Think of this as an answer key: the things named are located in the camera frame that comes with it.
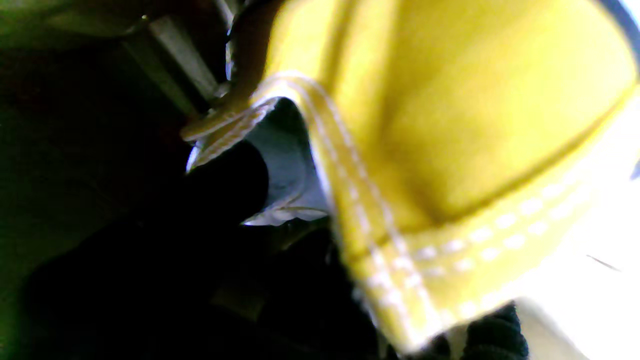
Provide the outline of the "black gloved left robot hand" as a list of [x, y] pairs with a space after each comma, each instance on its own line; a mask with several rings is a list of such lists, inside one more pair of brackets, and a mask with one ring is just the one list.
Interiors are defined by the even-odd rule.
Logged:
[[396, 360], [327, 221], [249, 227], [268, 168], [247, 141], [39, 265], [11, 360]]

